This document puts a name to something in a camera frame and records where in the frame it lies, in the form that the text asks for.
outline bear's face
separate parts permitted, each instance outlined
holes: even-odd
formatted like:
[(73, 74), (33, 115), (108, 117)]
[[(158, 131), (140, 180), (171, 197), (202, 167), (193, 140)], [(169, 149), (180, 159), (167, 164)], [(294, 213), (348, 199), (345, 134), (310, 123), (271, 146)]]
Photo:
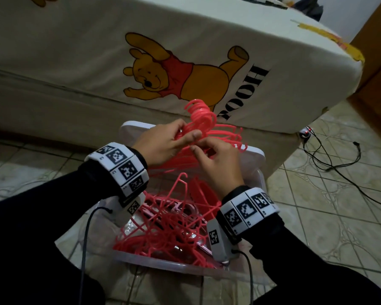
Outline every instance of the bear's face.
[(168, 74), (161, 64), (154, 62), (152, 56), (138, 49), (130, 49), (130, 55), (135, 57), (133, 67), (126, 67), (123, 73), (134, 76), (134, 79), (151, 92), (159, 92), (169, 86)]

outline tile floor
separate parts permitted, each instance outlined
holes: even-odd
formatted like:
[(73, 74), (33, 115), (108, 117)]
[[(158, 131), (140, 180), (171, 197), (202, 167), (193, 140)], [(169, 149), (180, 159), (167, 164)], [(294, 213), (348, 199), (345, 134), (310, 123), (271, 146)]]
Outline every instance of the tile floor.
[[(381, 201), (381, 139), (342, 102), (311, 124), (334, 164), (361, 161), (340, 171)], [(317, 148), (315, 139), (308, 143)], [(327, 160), (325, 154), (318, 157)], [(18, 141), (0, 140), (0, 200), (77, 169), (84, 154)], [(335, 172), (320, 171), (300, 149), (267, 181), (286, 226), (323, 259), (351, 267), (381, 287), (381, 206), (364, 198)], [(80, 266), (77, 234), (85, 214), (56, 241), (61, 252)], [(249, 285), (133, 265), (90, 255), (89, 274), (105, 287), (109, 304), (247, 304)], [(255, 296), (273, 285), (255, 287)]]

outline bear's belly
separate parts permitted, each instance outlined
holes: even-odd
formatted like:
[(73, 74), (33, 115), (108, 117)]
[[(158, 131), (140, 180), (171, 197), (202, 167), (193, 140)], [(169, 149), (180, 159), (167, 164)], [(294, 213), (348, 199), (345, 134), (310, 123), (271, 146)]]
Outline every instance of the bear's belly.
[(192, 74), (181, 91), (183, 100), (203, 100), (208, 106), (220, 102), (229, 87), (229, 78), (224, 70), (209, 65), (194, 65)]

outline bear's red shirt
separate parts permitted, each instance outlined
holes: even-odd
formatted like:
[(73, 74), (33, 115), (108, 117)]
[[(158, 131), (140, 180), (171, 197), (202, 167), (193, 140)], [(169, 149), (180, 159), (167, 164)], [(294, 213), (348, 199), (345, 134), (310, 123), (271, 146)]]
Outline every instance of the bear's red shirt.
[(168, 74), (168, 87), (162, 91), (159, 91), (158, 94), (161, 95), (161, 97), (173, 94), (180, 99), (182, 88), (185, 81), (191, 75), (194, 64), (182, 62), (174, 56), (171, 51), (167, 52), (170, 54), (169, 58), (163, 61), (155, 60), (155, 62), (161, 64), (163, 69)]

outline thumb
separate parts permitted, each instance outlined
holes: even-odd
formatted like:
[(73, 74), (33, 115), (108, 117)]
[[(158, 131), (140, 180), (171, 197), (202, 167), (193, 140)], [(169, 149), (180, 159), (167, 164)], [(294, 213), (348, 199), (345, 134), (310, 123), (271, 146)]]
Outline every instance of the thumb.
[(183, 137), (175, 140), (175, 148), (184, 148), (187, 145), (199, 140), (202, 137), (202, 132), (198, 129), (193, 130)]
[(210, 162), (212, 161), (210, 158), (206, 156), (203, 150), (199, 148), (198, 146), (195, 146), (195, 145), (190, 146), (190, 149), (192, 150), (193, 155), (196, 157), (197, 161), (199, 162), (200, 166), (203, 169), (205, 169), (205, 167), (209, 165)]

